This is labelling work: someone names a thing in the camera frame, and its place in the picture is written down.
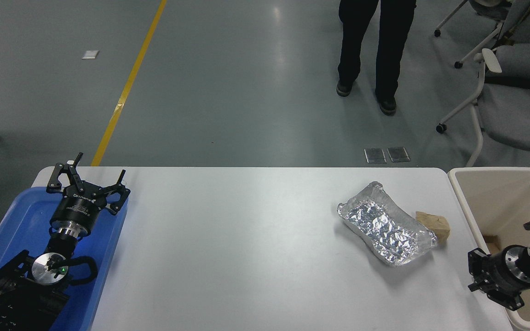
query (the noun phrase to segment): aluminum foil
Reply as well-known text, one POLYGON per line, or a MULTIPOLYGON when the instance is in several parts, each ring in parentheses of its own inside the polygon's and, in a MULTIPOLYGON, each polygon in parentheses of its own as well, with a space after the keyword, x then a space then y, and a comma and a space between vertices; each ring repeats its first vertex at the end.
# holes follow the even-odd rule
POLYGON ((339 204, 337 211, 372 252, 391 266, 407 264, 437 245, 435 233, 400 209, 379 182, 371 182, 339 204))

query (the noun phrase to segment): person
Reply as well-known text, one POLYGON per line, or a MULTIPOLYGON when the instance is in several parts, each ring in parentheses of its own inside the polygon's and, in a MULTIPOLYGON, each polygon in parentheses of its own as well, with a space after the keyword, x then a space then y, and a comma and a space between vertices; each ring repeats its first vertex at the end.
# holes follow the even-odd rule
MULTIPOLYGON (((339 18, 343 22, 343 44, 336 91, 341 97, 351 93, 359 75, 361 42, 379 0, 341 0, 339 18)), ((376 57, 375 95, 385 115, 396 113, 396 89, 400 60, 414 19, 416 0, 381 0, 379 44, 376 57)))

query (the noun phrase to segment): white bin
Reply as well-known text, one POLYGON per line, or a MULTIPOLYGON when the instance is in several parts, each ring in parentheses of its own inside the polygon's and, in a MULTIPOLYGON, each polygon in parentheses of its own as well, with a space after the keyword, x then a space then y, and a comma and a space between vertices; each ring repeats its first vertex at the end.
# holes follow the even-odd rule
MULTIPOLYGON (((528 245, 530 231, 530 168, 455 168, 449 172, 455 194, 478 246, 486 253, 484 235, 496 235, 500 247, 528 245)), ((507 310, 518 330, 530 331, 530 290, 522 293, 524 307, 507 310)))

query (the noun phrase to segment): blue tray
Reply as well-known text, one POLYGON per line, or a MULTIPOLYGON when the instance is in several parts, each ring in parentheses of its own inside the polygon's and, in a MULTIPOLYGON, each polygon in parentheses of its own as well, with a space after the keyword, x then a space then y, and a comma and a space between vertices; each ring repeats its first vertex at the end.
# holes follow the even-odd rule
MULTIPOLYGON (((50 238, 49 220, 61 197, 61 194, 46 193, 45 187, 32 187, 15 198, 0 224, 0 268, 24 249, 29 250, 32 257, 44 252, 50 238)), ((116 216, 102 211, 91 235, 78 243, 74 257, 93 257, 99 274, 91 283, 68 287, 64 293, 71 297, 50 328, 51 331, 90 329, 124 224, 127 204, 128 201, 116 216)), ((71 268, 70 273, 79 279, 86 277, 89 269, 86 265, 76 266, 71 268)))

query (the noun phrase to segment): metal floor plate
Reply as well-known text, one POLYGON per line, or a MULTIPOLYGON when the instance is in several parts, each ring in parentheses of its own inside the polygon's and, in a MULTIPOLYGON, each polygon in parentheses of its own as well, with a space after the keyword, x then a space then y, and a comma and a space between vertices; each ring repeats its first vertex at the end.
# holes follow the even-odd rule
POLYGON ((410 157, 404 147, 388 147, 387 153, 392 162, 410 162, 410 157))
POLYGON ((368 160, 368 163, 387 163, 386 162, 386 156, 383 153, 383 149, 381 148, 366 148, 365 151, 365 159, 368 160))

